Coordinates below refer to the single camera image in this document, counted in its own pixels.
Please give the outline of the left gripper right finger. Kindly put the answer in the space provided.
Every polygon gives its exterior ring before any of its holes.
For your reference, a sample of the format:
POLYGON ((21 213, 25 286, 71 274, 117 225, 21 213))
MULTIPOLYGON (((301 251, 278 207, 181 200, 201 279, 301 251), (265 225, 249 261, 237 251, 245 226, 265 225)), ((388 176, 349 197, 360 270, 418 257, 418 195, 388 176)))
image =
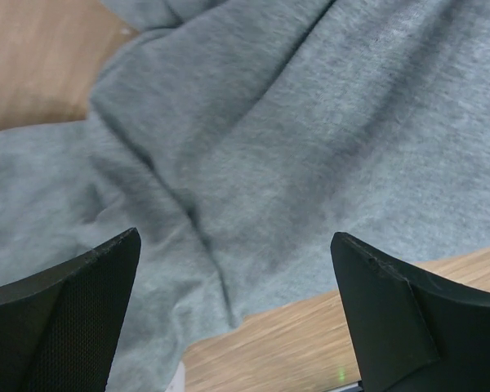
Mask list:
POLYGON ((366 391, 490 391, 490 292, 337 232, 336 281, 366 391))

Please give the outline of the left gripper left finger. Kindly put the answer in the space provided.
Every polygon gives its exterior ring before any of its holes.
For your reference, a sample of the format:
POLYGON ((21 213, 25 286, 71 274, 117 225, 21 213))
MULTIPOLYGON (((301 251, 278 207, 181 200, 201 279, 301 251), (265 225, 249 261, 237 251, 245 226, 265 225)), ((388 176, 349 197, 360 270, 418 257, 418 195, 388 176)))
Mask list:
POLYGON ((0 392, 105 390, 140 246, 131 228, 0 287, 0 392))

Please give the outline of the grey t shirt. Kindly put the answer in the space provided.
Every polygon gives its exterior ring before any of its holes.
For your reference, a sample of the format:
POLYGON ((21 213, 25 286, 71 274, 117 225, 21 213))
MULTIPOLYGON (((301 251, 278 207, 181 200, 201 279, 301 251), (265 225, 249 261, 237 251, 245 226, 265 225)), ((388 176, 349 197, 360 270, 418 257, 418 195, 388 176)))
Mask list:
POLYGON ((109 1, 139 31, 85 120, 0 131, 0 286, 126 229, 107 385, 331 290, 332 236, 405 261, 490 247, 490 1, 109 1))

